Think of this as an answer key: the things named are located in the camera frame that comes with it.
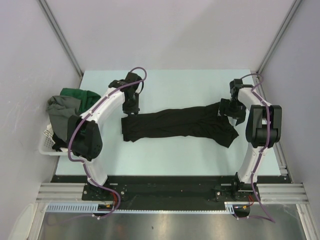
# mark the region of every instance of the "purple cable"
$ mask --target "purple cable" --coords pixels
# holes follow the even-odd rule
[[[98,102],[98,104],[92,109],[91,113],[94,113],[108,98],[110,98],[110,96],[112,96],[114,93],[118,92],[119,90],[123,89],[123,88],[126,88],[126,87],[130,87],[132,85],[136,85],[136,84],[139,84],[139,83],[142,83],[144,80],[146,80],[147,78],[147,71],[143,68],[143,67],[140,67],[140,66],[137,66],[135,68],[133,68],[130,72],[133,72],[134,70],[137,70],[137,69],[141,69],[144,71],[144,78],[139,80],[139,81],[136,81],[136,82],[132,82],[132,83],[128,83],[128,84],[125,84],[125,85],[122,85],[118,88],[116,88],[115,90],[113,90],[112,92],[110,92],[108,94],[108,96],[105,96],[102,100],[100,100]],[[71,162],[80,162],[83,164],[83,168],[84,168],[84,172],[87,176],[88,179],[91,180],[91,182],[96,185],[97,187],[101,188],[101,189],[104,189],[104,190],[107,190],[109,192],[112,192],[114,194],[116,194],[117,198],[118,198],[118,203],[117,205],[109,212],[107,213],[106,215],[104,216],[100,216],[98,217],[98,219],[104,219],[104,218],[107,218],[108,216],[110,216],[110,214],[112,214],[115,210],[117,210],[120,206],[120,203],[121,203],[121,197],[119,195],[118,192],[116,192],[115,190],[111,189],[111,188],[108,188],[108,187],[105,187],[105,186],[102,186],[100,184],[98,184],[94,179],[92,179],[92,176],[90,175],[90,173],[88,172],[88,169],[87,169],[87,166],[86,166],[86,162],[82,159],[73,159],[72,156],[71,156],[71,147],[72,147],[72,144],[75,140],[75,137],[79,131],[79,129],[81,128],[81,126],[85,123],[85,121],[90,117],[90,113],[88,113],[82,120],[81,122],[79,123],[79,125],[75,128],[71,138],[70,138],[70,142],[68,144],[68,158]],[[81,215],[81,217],[87,217],[87,216],[91,216],[89,214],[83,214]],[[65,222],[68,222],[69,220],[72,220],[72,219],[76,219],[76,218],[80,218],[80,216],[77,216],[77,217],[73,217],[73,218],[70,218],[70,219],[67,219],[65,221],[63,221],[63,223]]]
[[[252,76],[252,75],[257,75],[259,77],[261,77],[261,82],[258,83],[257,85],[255,85],[252,89],[251,89],[251,92],[252,94],[257,98],[259,99],[259,101],[265,106],[265,109],[266,109],[266,142],[265,142],[265,146],[259,151],[259,156],[258,156],[258,160],[256,161],[256,164],[253,168],[253,171],[251,173],[251,187],[252,187],[252,190],[253,190],[253,193],[254,193],[254,196],[255,198],[257,199],[260,207],[262,208],[262,210],[264,211],[264,213],[268,216],[268,217],[265,217],[265,216],[248,216],[248,217],[237,217],[236,214],[234,214],[234,216],[237,218],[237,219],[264,219],[264,220],[268,220],[270,222],[273,222],[273,223],[276,223],[276,221],[274,220],[274,218],[268,213],[266,207],[261,203],[260,201],[260,198],[258,197],[258,194],[257,194],[257,191],[255,189],[255,186],[254,186],[254,176],[255,176],[255,173],[256,173],[256,170],[260,164],[260,161],[261,161],[261,158],[262,158],[262,154],[264,152],[264,150],[268,147],[269,145],[269,142],[270,142],[270,109],[269,109],[269,106],[268,104],[264,101],[264,99],[259,95],[257,94],[254,90],[257,86],[259,86],[262,82],[263,82],[263,78],[262,76],[259,74],[259,73],[252,73],[252,74],[248,74],[248,75],[245,75],[243,76],[241,79],[244,79],[246,77],[249,77],[249,76]]]

